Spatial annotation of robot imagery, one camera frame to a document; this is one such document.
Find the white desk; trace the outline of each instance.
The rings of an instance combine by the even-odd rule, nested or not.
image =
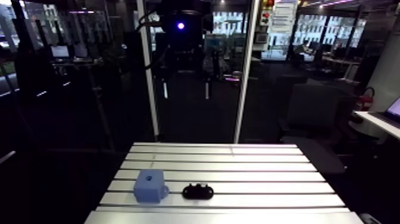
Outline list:
[[[163,169],[170,194],[139,204],[140,169]],[[208,183],[210,200],[185,200],[189,183]],[[137,143],[87,224],[361,224],[296,145]]]
[[[389,124],[388,122],[380,120],[379,118],[374,117],[365,111],[356,111],[355,114],[357,114],[360,117],[362,117],[363,119],[366,119],[367,121],[375,124],[376,126],[385,130],[387,133],[391,134],[392,136],[400,139],[400,129],[398,129],[397,127],[394,127],[393,125]]]

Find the blue light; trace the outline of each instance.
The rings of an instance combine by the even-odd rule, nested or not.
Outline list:
[[[185,24],[178,23],[178,29],[182,30],[183,28],[185,28]]]

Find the office chair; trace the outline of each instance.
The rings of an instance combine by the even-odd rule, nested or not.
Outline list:
[[[339,104],[338,90],[334,87],[295,85],[286,119],[279,120],[280,140],[296,144],[322,174],[345,172],[330,147]]]
[[[303,84],[307,81],[305,76],[283,75],[272,80],[273,102],[279,117],[285,117],[288,110],[290,96],[295,84]]]

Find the blue cube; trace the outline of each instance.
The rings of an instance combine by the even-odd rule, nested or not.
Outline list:
[[[164,173],[162,170],[141,170],[133,193],[139,203],[159,203],[165,197]]]

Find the red fire extinguisher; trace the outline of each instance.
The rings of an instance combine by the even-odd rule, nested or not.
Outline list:
[[[358,97],[355,104],[355,110],[357,111],[368,111],[374,102],[375,89],[372,87],[367,87],[364,94]]]

